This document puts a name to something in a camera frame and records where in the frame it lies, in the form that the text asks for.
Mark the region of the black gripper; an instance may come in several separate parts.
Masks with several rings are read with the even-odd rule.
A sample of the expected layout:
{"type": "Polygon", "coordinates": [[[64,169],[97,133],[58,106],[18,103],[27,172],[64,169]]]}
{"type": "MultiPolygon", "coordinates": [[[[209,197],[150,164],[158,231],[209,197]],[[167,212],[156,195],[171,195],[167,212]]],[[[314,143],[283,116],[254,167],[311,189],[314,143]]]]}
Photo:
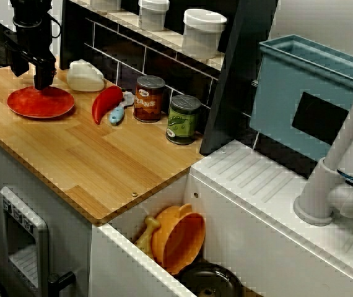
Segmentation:
{"type": "Polygon", "coordinates": [[[43,90],[53,83],[56,74],[55,57],[50,51],[52,28],[49,24],[37,27],[17,27],[4,31],[6,56],[16,77],[26,73],[29,62],[35,66],[34,86],[43,90]]]}

